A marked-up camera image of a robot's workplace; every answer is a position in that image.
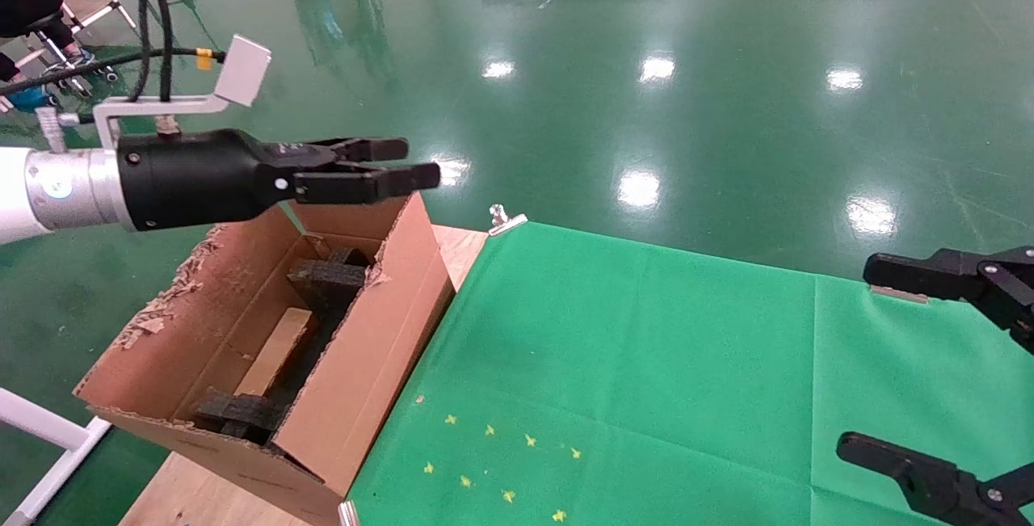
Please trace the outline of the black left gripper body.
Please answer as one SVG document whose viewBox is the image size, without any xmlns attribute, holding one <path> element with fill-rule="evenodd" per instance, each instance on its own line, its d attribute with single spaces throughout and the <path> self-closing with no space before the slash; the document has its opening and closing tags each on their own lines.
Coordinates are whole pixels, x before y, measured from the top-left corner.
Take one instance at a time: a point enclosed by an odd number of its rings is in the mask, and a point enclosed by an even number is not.
<svg viewBox="0 0 1034 526">
<path fill-rule="evenodd" d="M 223 128 L 130 136 L 120 140 L 117 158 L 130 225 L 166 230 L 248 221 L 286 200 L 296 146 Z"/>
</svg>

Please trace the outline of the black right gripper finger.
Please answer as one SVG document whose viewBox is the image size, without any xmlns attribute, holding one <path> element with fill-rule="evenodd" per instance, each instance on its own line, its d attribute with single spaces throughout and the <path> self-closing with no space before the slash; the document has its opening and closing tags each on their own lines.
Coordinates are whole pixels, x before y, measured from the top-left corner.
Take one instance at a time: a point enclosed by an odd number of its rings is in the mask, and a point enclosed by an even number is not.
<svg viewBox="0 0 1034 526">
<path fill-rule="evenodd" d="M 949 525 L 1031 525 L 1023 509 L 1033 501 L 1033 464 L 989 481 L 956 464 L 912 448 L 846 431 L 839 459 L 894 479 L 916 514 Z"/>
<path fill-rule="evenodd" d="M 868 284 L 943 301 L 966 301 L 1013 342 L 1033 352 L 1033 250 L 982 255 L 941 249 L 927 259 L 876 253 L 864 265 Z"/>
</svg>

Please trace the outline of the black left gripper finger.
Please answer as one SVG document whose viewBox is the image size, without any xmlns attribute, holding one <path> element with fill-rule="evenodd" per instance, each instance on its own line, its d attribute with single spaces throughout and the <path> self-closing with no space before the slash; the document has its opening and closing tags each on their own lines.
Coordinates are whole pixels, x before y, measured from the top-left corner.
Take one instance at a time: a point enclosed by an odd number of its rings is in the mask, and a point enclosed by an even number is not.
<svg viewBox="0 0 1034 526">
<path fill-rule="evenodd" d="M 442 169 L 435 162 L 306 171 L 294 175 L 294 199 L 300 204 L 370 205 L 435 190 L 440 183 Z"/>
<path fill-rule="evenodd" d="M 404 138 L 333 138 L 301 143 L 263 144 L 263 159 L 291 172 L 347 169 L 365 162 L 403 159 L 409 155 Z"/>
</svg>

